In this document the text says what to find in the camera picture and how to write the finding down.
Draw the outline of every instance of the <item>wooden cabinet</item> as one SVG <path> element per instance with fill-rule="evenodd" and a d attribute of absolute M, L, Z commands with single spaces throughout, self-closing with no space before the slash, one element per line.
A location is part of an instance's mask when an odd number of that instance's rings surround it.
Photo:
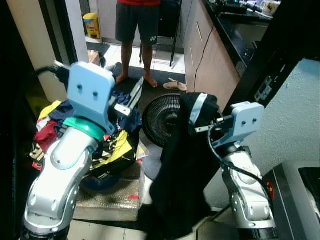
<path fill-rule="evenodd" d="M 223 111 L 240 77 L 202 1 L 193 0 L 191 8 L 184 45 L 187 91 L 215 95 Z"/>

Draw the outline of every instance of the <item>cup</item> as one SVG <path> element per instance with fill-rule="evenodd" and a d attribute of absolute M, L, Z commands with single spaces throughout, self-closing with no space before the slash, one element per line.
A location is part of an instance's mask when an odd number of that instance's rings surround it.
<path fill-rule="evenodd" d="M 277 11 L 277 8 L 279 7 L 280 4 L 281 4 L 280 1 L 265 0 L 261 2 L 260 7 L 264 15 L 272 17 Z"/>

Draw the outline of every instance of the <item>man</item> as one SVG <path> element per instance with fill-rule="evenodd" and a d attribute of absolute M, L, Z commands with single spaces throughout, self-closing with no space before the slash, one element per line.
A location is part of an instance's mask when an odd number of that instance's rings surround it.
<path fill-rule="evenodd" d="M 152 45 L 157 43 L 158 38 L 160 3 L 161 0 L 118 0 L 115 38 L 122 42 L 122 74 L 116 79 L 116 84 L 129 77 L 129 62 L 138 26 L 142 42 L 144 80 L 153 88 L 158 86 L 158 83 L 151 77 L 150 66 L 153 55 Z"/>

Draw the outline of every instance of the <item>slipper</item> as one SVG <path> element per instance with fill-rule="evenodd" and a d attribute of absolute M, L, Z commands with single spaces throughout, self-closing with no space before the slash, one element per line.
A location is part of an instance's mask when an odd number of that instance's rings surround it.
<path fill-rule="evenodd" d="M 171 81 L 171 82 L 177 82 L 177 80 L 174 80 L 174 79 L 171 78 L 171 77 L 168 77 L 168 80 Z"/>
<path fill-rule="evenodd" d="M 182 91 L 186 92 L 187 91 L 187 85 L 179 82 L 179 81 L 172 81 L 163 84 L 163 87 L 168 90 L 177 90 L 177 91 Z"/>

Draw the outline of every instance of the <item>red clothing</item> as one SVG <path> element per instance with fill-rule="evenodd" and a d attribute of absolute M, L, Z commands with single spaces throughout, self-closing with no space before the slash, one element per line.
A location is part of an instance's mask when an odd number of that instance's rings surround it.
<path fill-rule="evenodd" d="M 47 125 L 41 129 L 41 131 L 37 131 L 35 134 L 34 139 L 44 153 L 58 137 L 54 128 L 55 125 L 57 125 L 57 122 L 50 120 Z"/>
<path fill-rule="evenodd" d="M 161 0 L 118 0 L 118 2 L 132 6 L 159 6 Z"/>

